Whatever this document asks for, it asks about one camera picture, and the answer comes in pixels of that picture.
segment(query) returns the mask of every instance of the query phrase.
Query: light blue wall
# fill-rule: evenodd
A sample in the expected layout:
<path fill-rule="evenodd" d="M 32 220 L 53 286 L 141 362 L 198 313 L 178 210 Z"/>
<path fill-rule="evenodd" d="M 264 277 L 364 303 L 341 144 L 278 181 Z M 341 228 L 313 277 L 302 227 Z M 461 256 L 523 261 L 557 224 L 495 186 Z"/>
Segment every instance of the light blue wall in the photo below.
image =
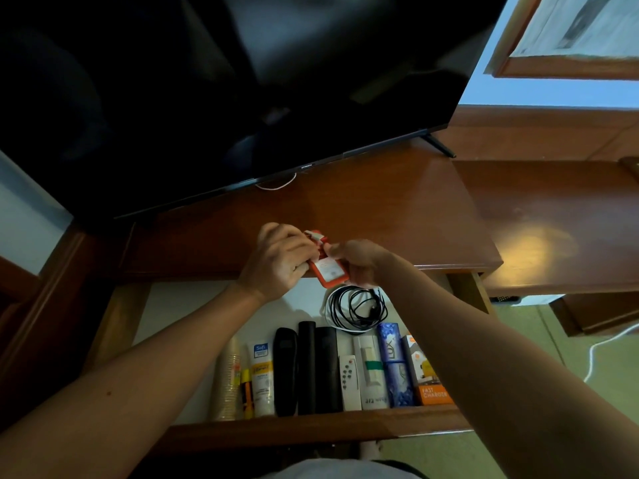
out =
<path fill-rule="evenodd" d="M 38 274 L 72 220 L 0 151 L 0 255 Z"/>
<path fill-rule="evenodd" d="M 639 108 L 639 81 L 508 79 L 484 74 L 518 0 L 508 0 L 460 104 Z"/>

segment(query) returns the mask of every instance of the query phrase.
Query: tile floor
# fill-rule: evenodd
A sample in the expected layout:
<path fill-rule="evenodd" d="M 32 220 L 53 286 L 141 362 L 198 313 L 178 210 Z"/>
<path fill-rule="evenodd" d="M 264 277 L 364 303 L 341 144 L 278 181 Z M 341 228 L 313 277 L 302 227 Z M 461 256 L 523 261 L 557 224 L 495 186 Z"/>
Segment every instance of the tile floor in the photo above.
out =
<path fill-rule="evenodd" d="M 581 378 L 587 372 L 589 346 L 607 338 L 568 338 L 548 305 L 500 306 L 497 314 Z M 595 373 L 589 383 L 609 403 L 639 423 L 639 335 L 627 335 L 598 347 Z M 384 459 L 411 464 L 430 479 L 505 477 L 473 432 L 384 441 L 381 453 Z"/>

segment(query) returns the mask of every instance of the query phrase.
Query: person's left hand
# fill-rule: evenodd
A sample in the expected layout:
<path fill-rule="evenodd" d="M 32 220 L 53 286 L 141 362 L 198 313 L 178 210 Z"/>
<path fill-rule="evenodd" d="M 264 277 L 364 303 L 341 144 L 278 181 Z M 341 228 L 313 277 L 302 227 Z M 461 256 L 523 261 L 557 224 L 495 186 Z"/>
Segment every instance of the person's left hand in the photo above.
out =
<path fill-rule="evenodd" d="M 249 257 L 237 281 L 255 294 L 262 304 L 282 297 L 309 269 L 307 260 L 320 253 L 301 230 L 274 222 L 265 224 L 258 235 L 258 247 Z"/>

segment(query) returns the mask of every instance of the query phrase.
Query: tv stand leg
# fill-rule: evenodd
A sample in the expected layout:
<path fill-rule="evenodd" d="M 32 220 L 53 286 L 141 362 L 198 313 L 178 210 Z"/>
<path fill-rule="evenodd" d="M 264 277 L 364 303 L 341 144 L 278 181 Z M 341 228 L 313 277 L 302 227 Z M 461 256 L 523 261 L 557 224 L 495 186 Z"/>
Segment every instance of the tv stand leg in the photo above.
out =
<path fill-rule="evenodd" d="M 437 150 L 441 151 L 442 153 L 444 153 L 444 155 L 448 156 L 449 158 L 457 158 L 457 155 L 455 153 L 453 153 L 452 150 L 449 147 L 447 147 L 445 144 L 443 144 L 441 141 L 439 141 L 432 134 L 428 133 L 428 134 L 425 134 L 424 136 L 420 136 L 420 137 L 421 137 L 421 139 L 426 141 L 428 144 L 433 146 L 435 149 L 437 149 Z"/>

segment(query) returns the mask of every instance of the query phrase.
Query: forearm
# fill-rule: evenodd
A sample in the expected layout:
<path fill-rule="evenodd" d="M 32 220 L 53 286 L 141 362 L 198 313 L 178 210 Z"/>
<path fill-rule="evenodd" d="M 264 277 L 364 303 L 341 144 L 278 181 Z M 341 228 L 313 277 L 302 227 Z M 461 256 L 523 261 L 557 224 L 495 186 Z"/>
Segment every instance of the forearm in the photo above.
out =
<path fill-rule="evenodd" d="M 378 273 L 451 397 L 508 475 L 583 476 L 602 467 L 606 456 L 636 466 L 628 454 L 629 444 L 639 446 L 636 426 L 530 340 L 403 259 L 385 257 Z"/>
<path fill-rule="evenodd" d="M 0 437 L 0 476 L 128 475 L 260 305 L 231 285 L 72 383 Z"/>

